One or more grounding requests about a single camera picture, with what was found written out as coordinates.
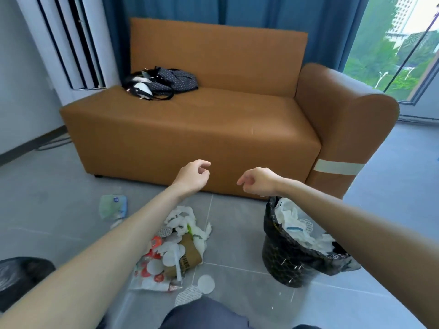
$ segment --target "left hand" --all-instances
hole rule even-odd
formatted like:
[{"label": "left hand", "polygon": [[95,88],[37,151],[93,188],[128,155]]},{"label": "left hand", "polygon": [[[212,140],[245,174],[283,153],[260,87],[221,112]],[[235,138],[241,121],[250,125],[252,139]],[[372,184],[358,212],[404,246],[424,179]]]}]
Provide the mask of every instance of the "left hand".
[{"label": "left hand", "polygon": [[178,189],[184,197],[200,191],[209,180],[209,171],[206,170],[210,162],[198,159],[192,161],[180,169],[177,177],[172,183],[172,187]]}]

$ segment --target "sofa seat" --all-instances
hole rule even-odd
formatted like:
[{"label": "sofa seat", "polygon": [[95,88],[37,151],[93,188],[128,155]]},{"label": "sofa seat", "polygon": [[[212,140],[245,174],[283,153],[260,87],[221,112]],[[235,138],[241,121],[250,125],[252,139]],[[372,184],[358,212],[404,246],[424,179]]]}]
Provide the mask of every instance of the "sofa seat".
[{"label": "sofa seat", "polygon": [[305,182],[321,143],[292,98],[205,88],[171,100],[115,86],[61,110],[88,173],[170,185],[189,161],[211,161],[205,190],[244,195],[247,169]]}]

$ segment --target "person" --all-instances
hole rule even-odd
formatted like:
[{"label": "person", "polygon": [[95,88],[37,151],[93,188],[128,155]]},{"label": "person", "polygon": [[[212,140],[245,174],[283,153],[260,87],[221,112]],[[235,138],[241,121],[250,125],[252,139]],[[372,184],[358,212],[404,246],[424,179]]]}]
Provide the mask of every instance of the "person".
[{"label": "person", "polygon": [[[0,318],[0,328],[96,328],[170,211],[206,185],[209,166],[196,160],[181,168],[171,186],[14,304]],[[237,184],[247,193],[294,201],[426,327],[437,327],[439,248],[433,241],[267,168],[244,172]],[[161,328],[225,327],[248,328],[249,323],[203,297],[174,308]]]}]

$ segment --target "dark gray pants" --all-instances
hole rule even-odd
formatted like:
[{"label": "dark gray pants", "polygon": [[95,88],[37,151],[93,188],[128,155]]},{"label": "dark gray pants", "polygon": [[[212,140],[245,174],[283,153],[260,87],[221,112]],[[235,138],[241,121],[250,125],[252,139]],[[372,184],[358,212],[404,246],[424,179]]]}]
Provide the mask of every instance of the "dark gray pants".
[{"label": "dark gray pants", "polygon": [[[166,315],[159,329],[248,329],[249,320],[233,313],[221,303],[205,296],[175,307]],[[294,329],[319,329],[300,325]]]}]

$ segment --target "right arm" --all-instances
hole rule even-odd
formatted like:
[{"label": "right arm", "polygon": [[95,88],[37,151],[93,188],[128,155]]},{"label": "right arm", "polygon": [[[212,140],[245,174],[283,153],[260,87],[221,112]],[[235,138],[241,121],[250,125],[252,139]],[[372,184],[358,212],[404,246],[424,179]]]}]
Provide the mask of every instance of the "right arm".
[{"label": "right arm", "polygon": [[291,199],[427,328],[439,324],[439,247],[419,233],[344,204],[267,168],[246,171],[244,191]]}]

